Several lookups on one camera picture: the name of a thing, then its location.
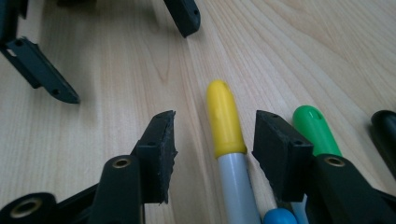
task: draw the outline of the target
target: wooden table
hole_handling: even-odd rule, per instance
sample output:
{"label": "wooden table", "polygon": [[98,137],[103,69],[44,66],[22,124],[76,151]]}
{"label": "wooden table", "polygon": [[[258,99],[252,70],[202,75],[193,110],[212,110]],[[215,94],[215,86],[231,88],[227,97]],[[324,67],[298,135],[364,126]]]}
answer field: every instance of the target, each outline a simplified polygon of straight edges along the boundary
{"label": "wooden table", "polygon": [[[396,110],[395,1],[196,3],[201,29],[185,39],[159,0],[31,1],[20,35],[39,44],[81,104],[32,89],[0,57],[0,206],[39,191],[60,202],[90,187],[107,160],[131,152],[152,116],[173,109],[170,203],[147,205],[147,223],[226,223],[205,105],[216,78],[233,91],[249,151],[257,109],[291,121],[299,105],[313,105],[344,156],[396,195],[368,132],[374,112]],[[276,205],[250,153],[247,161],[263,216]]]}

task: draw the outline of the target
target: yellow marker cap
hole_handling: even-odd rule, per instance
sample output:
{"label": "yellow marker cap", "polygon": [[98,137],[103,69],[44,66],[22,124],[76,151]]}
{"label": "yellow marker cap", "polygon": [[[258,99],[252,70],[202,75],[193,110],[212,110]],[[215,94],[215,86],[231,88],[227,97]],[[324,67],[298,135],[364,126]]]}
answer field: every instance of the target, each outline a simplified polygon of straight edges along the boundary
{"label": "yellow marker cap", "polygon": [[236,104],[227,83],[212,81],[207,88],[206,102],[216,159],[230,153],[246,154]]}

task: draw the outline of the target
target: clamp jaw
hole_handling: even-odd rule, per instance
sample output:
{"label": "clamp jaw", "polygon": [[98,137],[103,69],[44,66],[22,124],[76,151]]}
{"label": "clamp jaw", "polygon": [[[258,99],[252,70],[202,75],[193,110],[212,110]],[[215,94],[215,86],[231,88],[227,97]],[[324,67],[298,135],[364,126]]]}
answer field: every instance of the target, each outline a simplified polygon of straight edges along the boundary
{"label": "clamp jaw", "polygon": [[4,224],[145,223],[145,203],[168,203],[174,158],[174,111],[156,115],[131,155],[109,160],[101,179],[56,203],[50,193],[33,193],[0,211]]}
{"label": "clamp jaw", "polygon": [[78,104],[79,97],[62,75],[26,37],[17,38],[18,18],[26,19],[28,0],[0,0],[0,51],[37,89],[44,87],[56,99]]}
{"label": "clamp jaw", "polygon": [[313,147],[280,116],[257,111],[253,156],[279,202],[300,202],[306,194],[311,224],[395,222],[395,197],[373,189],[347,159],[313,156]]}

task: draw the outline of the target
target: table surface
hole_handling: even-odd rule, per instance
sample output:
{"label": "table surface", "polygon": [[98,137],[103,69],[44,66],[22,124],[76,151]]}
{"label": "table surface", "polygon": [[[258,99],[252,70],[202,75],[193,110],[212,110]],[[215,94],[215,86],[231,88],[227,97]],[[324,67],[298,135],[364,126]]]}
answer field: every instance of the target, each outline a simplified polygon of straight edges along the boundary
{"label": "table surface", "polygon": [[[395,1],[197,0],[201,28],[187,38],[163,1],[55,3],[31,1],[19,35],[39,44],[81,104],[32,89],[0,57],[1,207],[39,191],[60,202],[90,187],[154,115],[176,110],[170,202],[147,205],[147,223],[226,223],[205,104],[217,78],[233,91],[249,152],[256,110],[291,121],[313,105],[344,156],[396,195],[368,131],[374,112],[396,110]],[[247,162],[263,216],[276,204],[250,153]]]}

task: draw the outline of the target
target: black plastic part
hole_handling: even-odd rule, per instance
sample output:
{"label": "black plastic part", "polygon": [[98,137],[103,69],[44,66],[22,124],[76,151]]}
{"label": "black plastic part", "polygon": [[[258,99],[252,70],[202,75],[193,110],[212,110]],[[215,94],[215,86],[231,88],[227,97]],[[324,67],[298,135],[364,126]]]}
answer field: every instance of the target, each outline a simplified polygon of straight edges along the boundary
{"label": "black plastic part", "polygon": [[168,189],[175,164],[174,111],[156,115],[132,155],[140,161],[143,203],[168,203]]}
{"label": "black plastic part", "polygon": [[321,154],[310,171],[309,223],[395,223],[396,215],[350,161]]}
{"label": "black plastic part", "polygon": [[15,57],[7,54],[9,61],[19,70],[33,88],[43,86],[56,99],[69,104],[78,104],[79,97],[62,75],[47,60],[37,45],[26,38],[7,43]]}
{"label": "black plastic part", "polygon": [[50,193],[25,195],[0,211],[0,223],[50,224],[56,209],[55,197]]}
{"label": "black plastic part", "polygon": [[57,223],[87,223],[97,186],[96,184],[88,189],[84,189],[82,192],[58,203]]}
{"label": "black plastic part", "polygon": [[375,191],[385,201],[385,203],[389,206],[389,208],[392,209],[393,213],[396,214],[396,197],[393,195],[387,194],[385,192],[382,192],[381,190],[378,190],[378,189],[376,189]]}
{"label": "black plastic part", "polygon": [[183,37],[199,30],[201,14],[194,0],[164,0]]}
{"label": "black plastic part", "polygon": [[105,164],[88,223],[144,223],[137,157],[118,156]]}
{"label": "black plastic part", "polygon": [[26,18],[28,0],[0,0],[0,44],[16,38],[18,17]]}
{"label": "black plastic part", "polygon": [[396,178],[396,113],[381,110],[372,116],[371,135],[379,154]]}
{"label": "black plastic part", "polygon": [[[91,223],[144,223],[144,203],[168,201],[167,191],[177,154],[174,119],[174,111],[156,115],[132,155],[106,163],[98,185],[58,204],[49,193],[26,195],[0,211],[0,223],[85,224],[89,218]],[[39,209],[24,218],[10,218],[15,206],[32,197],[41,200]]]}
{"label": "black plastic part", "polygon": [[28,0],[0,0],[0,51],[33,88],[43,86],[56,99],[78,104],[73,88],[53,67],[37,45],[16,38],[19,16],[26,17]]}
{"label": "black plastic part", "polygon": [[279,200],[303,199],[312,151],[313,145],[280,116],[257,111],[252,153]]}

